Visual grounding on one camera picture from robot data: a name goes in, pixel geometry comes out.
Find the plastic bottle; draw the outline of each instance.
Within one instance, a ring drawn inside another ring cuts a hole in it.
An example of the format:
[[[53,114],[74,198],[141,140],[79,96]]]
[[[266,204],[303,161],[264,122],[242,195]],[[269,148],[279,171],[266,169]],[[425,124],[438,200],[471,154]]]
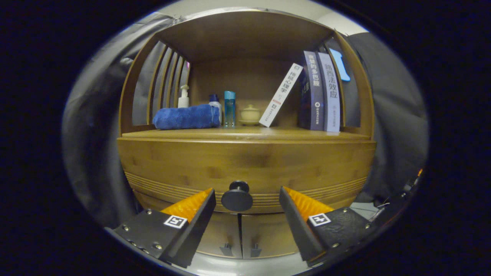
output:
[[[181,86],[181,97],[177,99],[177,107],[178,108],[188,108],[189,107],[189,97],[188,97],[188,89],[189,86],[187,84]]]
[[[225,91],[225,118],[223,126],[225,128],[235,128],[235,93]]]
[[[221,116],[221,104],[220,102],[218,101],[218,95],[216,94],[212,94],[209,96],[210,97],[210,102],[208,103],[210,106],[213,106],[213,107],[218,107],[218,113],[220,114],[220,124],[222,122],[222,116]]]

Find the cabinet door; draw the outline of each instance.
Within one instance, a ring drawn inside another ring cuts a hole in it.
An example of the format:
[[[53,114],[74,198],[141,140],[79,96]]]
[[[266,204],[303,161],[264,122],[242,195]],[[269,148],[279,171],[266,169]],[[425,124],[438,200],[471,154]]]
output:
[[[213,212],[197,252],[242,259],[237,214]]]
[[[242,215],[242,247],[244,259],[282,256],[299,251],[284,213]]]

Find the cream ceramic pot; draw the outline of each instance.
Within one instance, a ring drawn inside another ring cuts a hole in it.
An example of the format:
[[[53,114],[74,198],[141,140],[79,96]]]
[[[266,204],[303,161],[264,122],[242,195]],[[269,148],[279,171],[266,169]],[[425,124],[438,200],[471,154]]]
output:
[[[241,110],[241,117],[244,121],[259,121],[261,114],[259,109],[254,108],[253,105],[248,105],[247,108]]]

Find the cabinet door handle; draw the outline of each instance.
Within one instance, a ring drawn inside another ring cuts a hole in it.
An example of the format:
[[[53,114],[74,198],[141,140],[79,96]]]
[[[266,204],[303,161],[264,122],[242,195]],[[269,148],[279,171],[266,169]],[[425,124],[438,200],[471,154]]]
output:
[[[249,185],[244,181],[234,181],[221,197],[221,204],[230,211],[244,212],[252,207]]]
[[[232,254],[232,246],[230,246],[229,243],[225,243],[225,245],[223,247],[220,247],[220,250],[224,256],[227,256],[227,257],[233,257],[234,256],[234,254]]]
[[[255,244],[254,247],[250,250],[250,257],[255,258],[259,257],[259,254],[261,254],[262,249],[259,248],[258,244]]]

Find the white book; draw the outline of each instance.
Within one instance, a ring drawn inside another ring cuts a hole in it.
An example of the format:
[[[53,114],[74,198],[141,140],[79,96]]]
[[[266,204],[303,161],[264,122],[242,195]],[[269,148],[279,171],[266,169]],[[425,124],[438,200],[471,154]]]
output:
[[[317,53],[321,63],[322,78],[324,82],[324,130],[339,132],[341,124],[341,104],[339,84],[334,64],[329,54]]]
[[[285,102],[286,97],[288,96],[288,94],[290,94],[293,85],[299,78],[302,69],[303,67],[301,65],[293,63],[292,67],[290,67],[290,70],[279,85],[278,90],[276,90],[276,93],[274,94],[273,99],[271,99],[270,104],[264,111],[263,116],[259,120],[260,124],[264,125],[265,127],[270,127],[271,123],[276,117],[276,114],[278,114],[279,109]]]

